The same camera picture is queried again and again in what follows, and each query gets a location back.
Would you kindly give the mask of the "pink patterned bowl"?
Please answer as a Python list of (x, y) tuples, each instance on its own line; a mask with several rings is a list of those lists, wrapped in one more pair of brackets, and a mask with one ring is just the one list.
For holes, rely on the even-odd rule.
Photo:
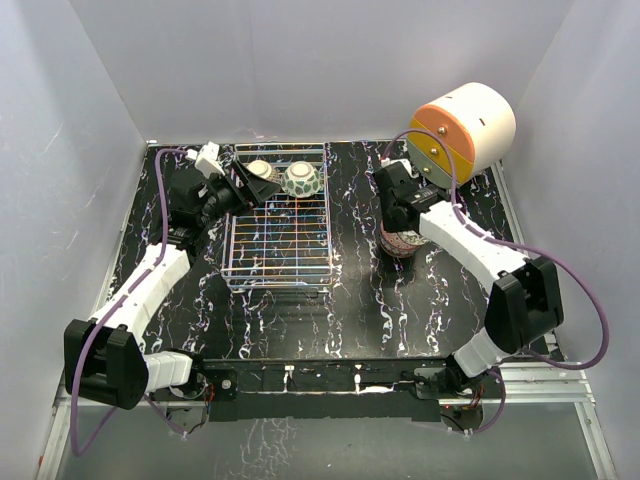
[(394, 258), (409, 258), (415, 255), (429, 240), (413, 230), (390, 232), (380, 225), (379, 243), (384, 252)]

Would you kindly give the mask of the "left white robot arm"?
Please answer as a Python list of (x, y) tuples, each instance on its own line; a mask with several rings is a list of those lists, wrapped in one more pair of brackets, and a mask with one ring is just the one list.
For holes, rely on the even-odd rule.
[(273, 175), (255, 174), (239, 161), (209, 174), (188, 167), (158, 183), (158, 242), (147, 246), (111, 301), (64, 331), (65, 386), (73, 399), (130, 410), (160, 389), (173, 387), (186, 399), (204, 392), (207, 376), (195, 367), (195, 355), (177, 349), (148, 354), (144, 333), (204, 249), (212, 223), (248, 213), (280, 190)]

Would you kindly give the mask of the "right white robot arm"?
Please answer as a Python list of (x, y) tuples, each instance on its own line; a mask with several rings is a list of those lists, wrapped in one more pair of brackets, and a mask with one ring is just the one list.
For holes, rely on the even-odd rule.
[(437, 244), (489, 294), (482, 328), (430, 378), (434, 389), (471, 395), (487, 371), (562, 324), (558, 273), (551, 260), (531, 259), (498, 244), (463, 218), (443, 189), (413, 178), (404, 160), (383, 160), (373, 179), (386, 232), (415, 233)]

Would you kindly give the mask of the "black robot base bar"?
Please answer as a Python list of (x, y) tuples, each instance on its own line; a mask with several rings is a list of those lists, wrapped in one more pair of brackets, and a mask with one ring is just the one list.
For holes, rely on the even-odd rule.
[(200, 360), (187, 384), (153, 399), (195, 402), (210, 422), (262, 418), (404, 418), (437, 422), (452, 406), (504, 403), (491, 368), (471, 379), (444, 359)]

